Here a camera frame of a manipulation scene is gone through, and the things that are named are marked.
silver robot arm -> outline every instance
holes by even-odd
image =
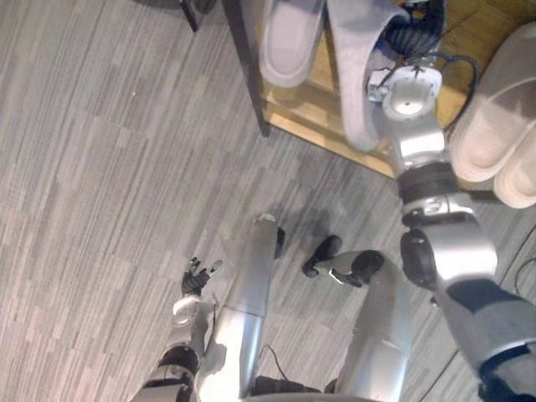
[[[456,185],[434,113],[441,73],[405,66],[373,73],[374,124],[390,141],[403,201],[404,272],[433,292],[485,400],[536,396],[536,310],[494,280],[497,254]]]
[[[221,261],[199,269],[201,261],[193,257],[183,276],[182,293],[173,304],[173,327],[157,367],[149,374],[132,402],[187,402],[193,394],[194,380],[204,356],[205,333],[214,303],[201,296]]]

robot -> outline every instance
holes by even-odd
[[[374,125],[390,142],[408,228],[400,240],[404,274],[376,250],[339,254],[336,236],[324,240],[302,267],[308,277],[368,286],[343,368],[327,392],[255,380],[273,261],[284,239],[275,218],[263,214],[252,225],[207,347],[214,305],[201,293],[216,267],[197,272],[198,261],[191,262],[183,298],[173,308],[167,351],[133,401],[397,401],[411,346],[410,284],[403,275],[433,294],[481,380],[482,399],[536,400],[536,309],[494,281],[496,251],[456,184],[434,114],[441,79],[438,70],[411,64],[375,71],[369,80],[368,97],[377,105]],[[302,392],[285,393],[296,389]]]

wire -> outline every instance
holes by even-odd
[[[519,257],[519,254],[523,250],[523,247],[527,244],[527,242],[530,240],[530,236],[532,236],[535,231],[536,231],[536,224],[531,228],[531,230],[528,231],[527,235],[524,237],[524,239],[521,242],[520,246],[518,247],[518,249],[516,250],[515,254],[513,255],[513,258],[512,258],[512,260],[510,262],[510,266],[512,266],[513,263],[516,261],[516,259]],[[501,279],[501,281],[499,282],[499,285],[502,285],[502,283],[504,282],[505,279],[506,279],[506,275]]]
[[[262,356],[262,353],[265,351],[265,349],[270,350],[271,354],[274,356],[274,360],[276,361],[276,366],[277,366],[277,369],[279,370],[279,373],[281,374],[281,377],[283,377],[283,379],[285,379],[286,381],[290,381],[288,377],[286,377],[285,373],[283,372],[283,369],[281,368],[281,365],[279,364],[279,359],[277,358],[277,353],[273,349],[272,346],[270,346],[268,343],[265,343],[265,345],[260,350],[260,355]]]
[[[515,276],[515,278],[513,280],[513,287],[514,287],[516,293],[518,294],[518,296],[521,296],[521,291],[519,290],[519,286],[518,286],[519,278],[521,276],[521,272],[523,272],[524,269],[527,268],[528,265],[531,262],[536,263],[536,257],[532,257],[532,258],[529,258],[528,260],[526,260],[524,263],[521,264],[521,266],[519,267],[518,271],[516,272],[516,276]]]
[[[218,297],[213,293],[212,299],[214,304],[212,305],[212,331],[216,328],[216,311],[218,310]]]
[[[524,237],[523,241],[521,242],[521,244],[519,245],[517,251],[515,252],[515,254],[513,255],[513,258],[512,258],[512,262],[510,263],[510,266],[513,265],[513,263],[515,262],[515,260],[519,257],[519,253],[521,253],[521,251],[523,250],[523,247],[527,244],[528,240],[530,239],[530,236],[532,236],[532,234],[536,231],[536,224],[532,227],[532,229],[527,233],[527,235]],[[518,279],[521,275],[521,272],[524,268],[526,268],[528,266],[528,264],[530,264],[530,262],[536,262],[536,256],[535,257],[532,257],[528,260],[526,260],[524,263],[521,264],[521,266],[519,267],[518,271],[516,272],[516,276],[515,276],[515,279],[514,279],[514,287],[515,287],[515,290],[516,292],[518,293],[519,295],[519,289],[518,289]],[[500,282],[500,284],[502,284],[504,282],[504,279],[506,278],[506,276],[503,277],[502,281]],[[437,375],[437,378],[434,380],[434,382],[431,384],[430,387],[428,387],[428,389],[426,390],[426,392],[423,394],[423,396],[419,399],[419,402],[422,402],[423,400],[425,400],[425,398],[428,396],[428,394],[433,390],[433,388],[436,386],[436,384],[438,383],[439,379],[441,378],[441,376],[446,372],[446,370],[449,368],[449,366],[451,365],[452,361],[454,360],[454,358],[456,357],[456,355],[460,352],[459,349],[457,349],[451,356],[451,358],[449,359],[448,362],[446,362],[445,364],[445,367],[443,367],[443,369],[440,371],[440,373]]]
[[[440,371],[439,374],[437,374],[437,378],[434,380],[434,382],[431,384],[430,387],[428,387],[428,389],[426,390],[425,394],[422,395],[419,399],[419,402],[422,402],[423,400],[425,400],[425,398],[428,396],[428,394],[433,390],[433,388],[436,386],[437,382],[439,381],[439,379],[441,378],[441,376],[445,373],[445,371],[449,368],[449,366],[451,365],[452,361],[454,360],[454,358],[457,356],[457,354],[459,353],[460,351],[457,349],[451,356],[451,358],[449,359],[448,362],[446,362],[445,364],[445,367]]]
[[[475,95],[475,92],[477,90],[478,81],[480,80],[480,69],[478,68],[478,63],[472,57],[465,56],[463,54],[454,54],[454,55],[450,56],[450,55],[445,54],[443,52],[429,52],[429,53],[425,53],[425,54],[415,54],[413,56],[410,56],[410,57],[406,58],[405,62],[409,63],[410,61],[413,61],[413,60],[416,60],[416,59],[417,60],[422,60],[422,59],[428,58],[428,57],[437,57],[437,58],[443,59],[445,61],[445,64],[441,68],[441,73],[445,70],[445,68],[448,65],[453,64],[453,63],[457,63],[457,62],[460,62],[460,61],[466,62],[472,67],[472,81],[471,81],[471,84],[469,84],[469,91],[467,92],[467,97],[466,97],[465,101],[463,102],[463,105],[461,106],[460,111],[458,111],[458,114],[456,115],[456,117],[454,117],[454,119],[452,119],[452,121],[449,124],[447,124],[445,126],[445,128],[444,128],[444,130],[447,133],[447,135],[450,135],[451,131],[454,129],[454,127],[456,126],[456,124],[458,123],[460,118],[466,112],[467,107],[469,106],[469,104],[472,101],[472,98]]]
[[[527,244],[528,240],[530,239],[530,236],[533,235],[533,233],[536,232],[536,224],[532,227],[531,230],[528,231],[527,235],[525,236],[525,238],[523,239],[523,241],[521,242],[521,245],[518,247],[518,250],[516,251],[516,253],[514,254],[513,258],[512,258],[512,264],[510,265],[513,265],[513,263],[515,262],[515,260],[519,257],[519,254],[521,253],[521,250],[523,249],[523,247]],[[529,258],[528,260],[526,260],[524,263],[521,264],[521,266],[519,266],[517,272],[516,272],[516,275],[515,277],[513,278],[513,288],[515,290],[515,292],[521,296],[521,292],[519,291],[519,279],[521,277],[521,273],[527,268],[527,266],[531,263],[531,262],[536,262],[536,255]]]

wooden table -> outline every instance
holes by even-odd
[[[362,153],[344,137],[337,65],[329,30],[322,33],[308,79],[296,88],[282,89],[263,80],[258,67],[264,1],[223,0],[223,4],[263,135],[269,133],[269,122],[393,177],[386,142],[371,153]],[[484,70],[508,35],[535,19],[536,0],[449,0],[441,51],[469,55]],[[446,125],[460,110],[471,77],[471,67],[465,63],[452,64],[446,70],[436,109],[441,124]]]

